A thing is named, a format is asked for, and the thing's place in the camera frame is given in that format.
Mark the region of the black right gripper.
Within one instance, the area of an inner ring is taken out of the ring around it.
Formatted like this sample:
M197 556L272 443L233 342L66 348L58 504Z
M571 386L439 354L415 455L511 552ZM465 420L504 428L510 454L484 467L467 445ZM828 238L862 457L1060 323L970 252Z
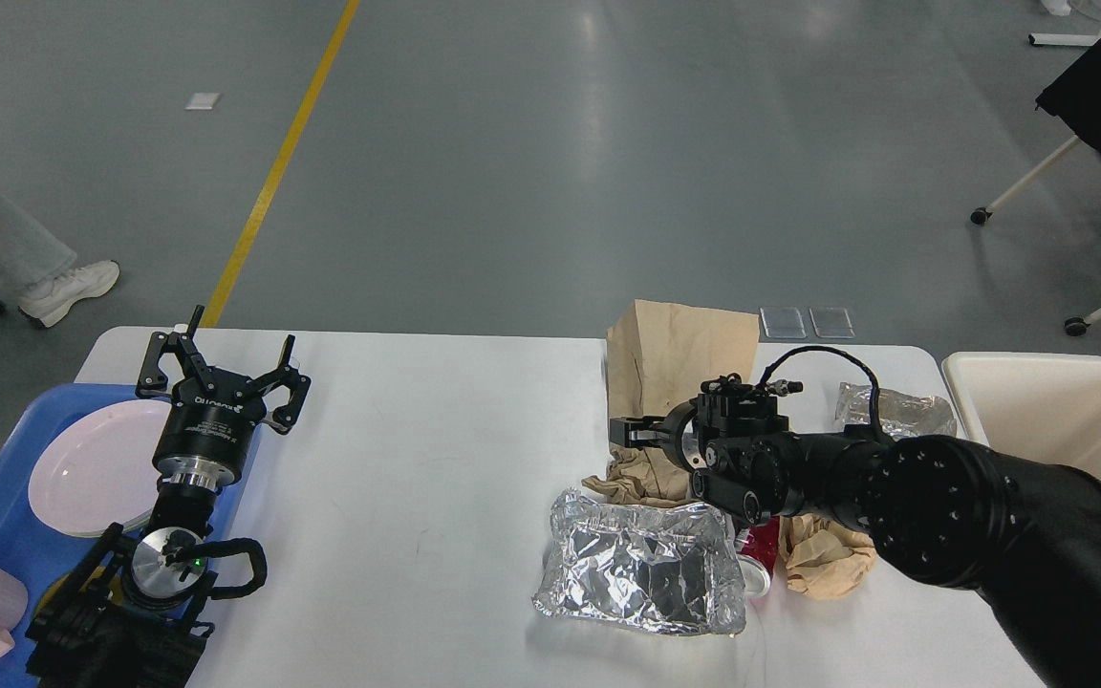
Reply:
M674 406L665 417L610 418L609 443L626 449L658 448L684 471L704 470L697 418L693 400Z

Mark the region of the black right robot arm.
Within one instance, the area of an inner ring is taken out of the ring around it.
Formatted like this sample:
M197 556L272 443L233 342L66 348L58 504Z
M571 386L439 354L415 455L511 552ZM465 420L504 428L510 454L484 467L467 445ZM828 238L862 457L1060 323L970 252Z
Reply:
M690 491L743 526L804 514L866 534L914 582L975 591L1040 679L1101 685L1101 481L944 435L893 440L870 367L869 419L796 434L774 379L704 380L664 417L609 419L617 447L658 448Z

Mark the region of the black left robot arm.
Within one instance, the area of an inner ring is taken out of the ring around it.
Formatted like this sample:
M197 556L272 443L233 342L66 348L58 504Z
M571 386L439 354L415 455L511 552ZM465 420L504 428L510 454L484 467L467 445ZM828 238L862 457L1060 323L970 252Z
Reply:
M258 427L283 436L296 425L310 378L293 364L294 335L261 375L210 365L195 341L204 310L182 332L150 335L135 392L167 404L152 456L157 500L137 534L106 527L39 602L25 670L42 687L184 687L215 630L205 607L268 582L263 546L215 540L211 517L248 474Z

